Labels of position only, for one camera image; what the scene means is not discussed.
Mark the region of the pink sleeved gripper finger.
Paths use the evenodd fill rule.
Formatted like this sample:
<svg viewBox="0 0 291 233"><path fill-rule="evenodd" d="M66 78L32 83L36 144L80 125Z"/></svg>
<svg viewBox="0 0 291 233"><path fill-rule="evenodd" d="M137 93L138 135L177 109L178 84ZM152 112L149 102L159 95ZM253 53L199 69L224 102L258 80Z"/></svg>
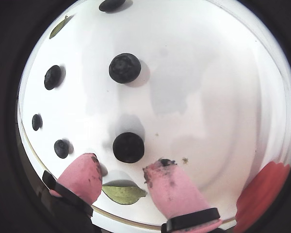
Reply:
<svg viewBox="0 0 291 233"><path fill-rule="evenodd" d="M91 205L102 191L102 171L95 154L80 155L58 179L44 171L42 180L49 188L51 213L69 233L102 232L91 221Z"/></svg>
<svg viewBox="0 0 291 233"><path fill-rule="evenodd" d="M143 168L145 183L167 221L162 233L221 233L222 220L175 161L159 159Z"/></svg>

